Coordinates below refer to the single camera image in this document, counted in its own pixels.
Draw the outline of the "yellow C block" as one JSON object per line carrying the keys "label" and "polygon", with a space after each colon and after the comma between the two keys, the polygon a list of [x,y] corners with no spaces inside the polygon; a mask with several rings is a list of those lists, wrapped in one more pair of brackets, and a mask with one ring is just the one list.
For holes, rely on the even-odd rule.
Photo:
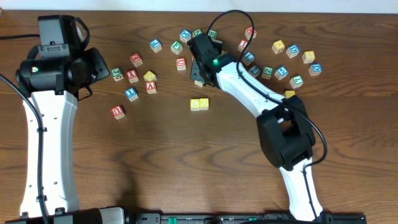
{"label": "yellow C block", "polygon": [[198,98],[193,98],[190,100],[190,110],[200,111],[200,100]]}

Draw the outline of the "green R block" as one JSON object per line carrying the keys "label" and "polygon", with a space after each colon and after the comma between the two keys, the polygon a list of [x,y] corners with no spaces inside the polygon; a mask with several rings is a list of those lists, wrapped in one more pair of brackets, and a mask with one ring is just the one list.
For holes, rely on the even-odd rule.
{"label": "green R block", "polygon": [[199,87],[202,88],[202,87],[204,86],[205,83],[204,83],[204,82],[201,82],[201,81],[198,81],[198,80],[195,80],[195,81],[194,81],[194,84],[196,84],[197,86],[199,86]]}

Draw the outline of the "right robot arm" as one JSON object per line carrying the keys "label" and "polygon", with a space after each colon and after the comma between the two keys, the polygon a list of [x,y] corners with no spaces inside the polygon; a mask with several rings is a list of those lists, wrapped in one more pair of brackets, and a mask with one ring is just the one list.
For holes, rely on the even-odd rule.
{"label": "right robot arm", "polygon": [[200,34],[187,44],[204,81],[234,96],[256,118],[261,149],[284,179],[290,213],[296,220],[319,221],[323,208],[311,167],[315,165],[312,147],[320,130],[308,118],[302,100],[265,87],[238,59],[221,51],[219,40]]}

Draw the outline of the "yellow O block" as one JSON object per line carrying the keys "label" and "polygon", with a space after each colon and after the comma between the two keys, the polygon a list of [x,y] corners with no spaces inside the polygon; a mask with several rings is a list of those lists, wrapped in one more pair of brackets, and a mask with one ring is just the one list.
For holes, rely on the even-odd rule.
{"label": "yellow O block", "polygon": [[209,105],[210,102],[208,98],[200,98],[200,110],[208,110]]}

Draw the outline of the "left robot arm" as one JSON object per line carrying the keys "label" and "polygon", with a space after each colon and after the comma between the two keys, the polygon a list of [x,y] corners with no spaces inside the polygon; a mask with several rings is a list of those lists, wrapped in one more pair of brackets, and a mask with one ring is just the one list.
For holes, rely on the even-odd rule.
{"label": "left robot arm", "polygon": [[80,201],[73,177],[73,124],[80,89],[109,76],[104,58],[78,17],[38,18],[40,45],[16,71],[28,126],[28,166],[21,218],[75,212]]}

